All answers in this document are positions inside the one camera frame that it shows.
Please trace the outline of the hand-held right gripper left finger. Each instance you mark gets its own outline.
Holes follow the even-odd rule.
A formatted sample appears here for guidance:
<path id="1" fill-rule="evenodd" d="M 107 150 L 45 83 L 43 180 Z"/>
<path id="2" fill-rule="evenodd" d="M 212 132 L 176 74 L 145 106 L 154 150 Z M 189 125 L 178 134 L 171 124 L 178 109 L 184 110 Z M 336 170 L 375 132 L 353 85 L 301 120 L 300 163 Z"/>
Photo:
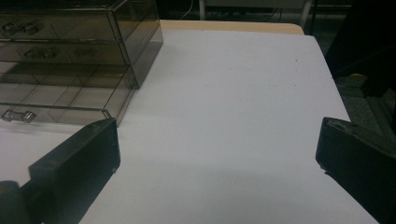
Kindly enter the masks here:
<path id="1" fill-rule="evenodd" d="M 117 122 L 102 119 L 29 166 L 22 195 L 33 224 L 78 224 L 120 167 Z"/>

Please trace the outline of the smoky clear acrylic drawer cabinet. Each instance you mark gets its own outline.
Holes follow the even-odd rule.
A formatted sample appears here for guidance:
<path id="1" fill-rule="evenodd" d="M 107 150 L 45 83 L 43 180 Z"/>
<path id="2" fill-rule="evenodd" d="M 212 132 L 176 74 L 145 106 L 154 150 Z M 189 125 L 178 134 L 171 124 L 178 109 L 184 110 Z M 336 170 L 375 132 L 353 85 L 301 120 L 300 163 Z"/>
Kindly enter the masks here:
<path id="1" fill-rule="evenodd" d="M 0 62 L 126 65 L 141 85 L 162 44 L 155 0 L 0 0 Z"/>

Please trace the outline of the white table cover sheet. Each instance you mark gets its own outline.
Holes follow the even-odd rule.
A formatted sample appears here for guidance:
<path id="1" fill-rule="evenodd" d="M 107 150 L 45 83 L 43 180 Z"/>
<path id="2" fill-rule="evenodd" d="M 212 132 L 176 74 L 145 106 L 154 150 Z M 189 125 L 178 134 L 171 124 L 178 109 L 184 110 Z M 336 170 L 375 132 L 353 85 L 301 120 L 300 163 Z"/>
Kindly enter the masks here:
<path id="1" fill-rule="evenodd" d="M 81 224 L 376 224 L 316 162 L 347 112 L 315 38 L 167 30 Z"/>

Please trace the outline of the clear acrylic drawer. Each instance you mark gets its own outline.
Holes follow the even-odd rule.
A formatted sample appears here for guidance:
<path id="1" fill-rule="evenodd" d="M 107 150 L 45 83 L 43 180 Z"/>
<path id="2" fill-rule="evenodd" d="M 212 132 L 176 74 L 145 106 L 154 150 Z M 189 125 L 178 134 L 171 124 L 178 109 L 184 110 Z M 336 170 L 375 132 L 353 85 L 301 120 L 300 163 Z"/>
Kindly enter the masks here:
<path id="1" fill-rule="evenodd" d="M 127 65 L 11 63 L 0 69 L 0 119 L 81 125 L 120 121 L 135 87 Z"/>

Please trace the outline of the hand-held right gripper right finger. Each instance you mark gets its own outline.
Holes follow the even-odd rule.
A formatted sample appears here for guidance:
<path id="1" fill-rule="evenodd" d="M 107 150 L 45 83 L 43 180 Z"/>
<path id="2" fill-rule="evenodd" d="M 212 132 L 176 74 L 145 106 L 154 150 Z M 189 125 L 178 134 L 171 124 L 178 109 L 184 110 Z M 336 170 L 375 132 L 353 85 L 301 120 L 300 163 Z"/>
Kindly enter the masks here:
<path id="1" fill-rule="evenodd" d="M 316 161 L 379 224 L 396 224 L 396 143 L 355 123 L 325 118 Z"/>

